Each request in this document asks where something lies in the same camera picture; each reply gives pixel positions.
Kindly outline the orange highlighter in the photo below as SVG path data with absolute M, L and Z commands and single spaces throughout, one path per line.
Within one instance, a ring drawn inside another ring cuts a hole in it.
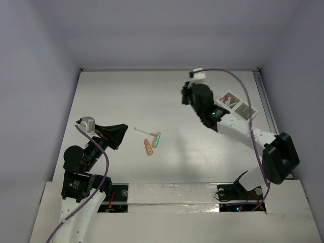
M 148 156 L 153 155 L 153 149 L 152 149 L 151 144 L 150 144 L 148 139 L 144 140 L 144 146 L 145 146 L 145 150 L 146 150 L 147 155 Z

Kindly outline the peach capped white marker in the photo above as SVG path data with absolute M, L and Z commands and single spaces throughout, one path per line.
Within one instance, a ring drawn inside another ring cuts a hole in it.
M 144 134 L 147 134 L 147 135 L 150 135 L 150 136 L 153 136 L 153 137 L 156 137 L 156 133 L 153 133 L 153 132 L 148 132 L 148 131 L 145 131 L 145 130 L 142 130 L 142 129 L 139 129 L 137 127 L 134 127 L 134 130 L 138 131 L 138 132 L 141 132 L 141 133 L 144 133 Z

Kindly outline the green translucent highlighter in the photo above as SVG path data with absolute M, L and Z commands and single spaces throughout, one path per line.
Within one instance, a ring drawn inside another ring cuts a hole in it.
M 157 148 L 157 146 L 159 144 L 159 141 L 160 141 L 160 137 L 161 137 L 161 133 L 160 132 L 157 132 L 155 134 L 155 137 L 154 137 L 153 142 L 151 144 L 153 148 Z

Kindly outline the magenta capped white marker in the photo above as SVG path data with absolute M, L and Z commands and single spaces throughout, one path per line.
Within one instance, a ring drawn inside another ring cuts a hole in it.
M 223 100 L 224 103 L 226 103 L 226 100 L 227 100 L 228 97 L 231 97 L 231 96 L 230 95 L 225 95 L 224 96 L 224 100 Z

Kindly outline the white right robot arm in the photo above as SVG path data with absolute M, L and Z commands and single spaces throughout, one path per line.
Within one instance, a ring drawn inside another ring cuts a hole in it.
M 234 181 L 233 193 L 236 197 L 245 198 L 259 186 L 281 184 L 299 165 L 293 140 L 287 133 L 276 135 L 253 128 L 249 122 L 217 105 L 213 92 L 205 84 L 186 82 L 181 93 L 181 103 L 190 105 L 204 126 L 254 151 L 258 166 L 243 172 Z

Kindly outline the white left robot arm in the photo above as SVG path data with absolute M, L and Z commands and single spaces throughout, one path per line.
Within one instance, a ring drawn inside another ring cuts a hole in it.
M 89 141 L 85 148 L 73 145 L 64 152 L 60 223 L 47 242 L 87 242 L 95 216 L 103 211 L 101 205 L 105 201 L 108 203 L 107 211 L 124 212 L 127 209 L 111 204 L 116 199 L 127 201 L 128 186 L 112 184 L 107 176 L 109 161 L 103 175 L 91 174 L 90 170 L 100 156 L 107 157 L 106 148 L 118 149 L 128 126 L 103 127 L 79 120 L 75 127 Z

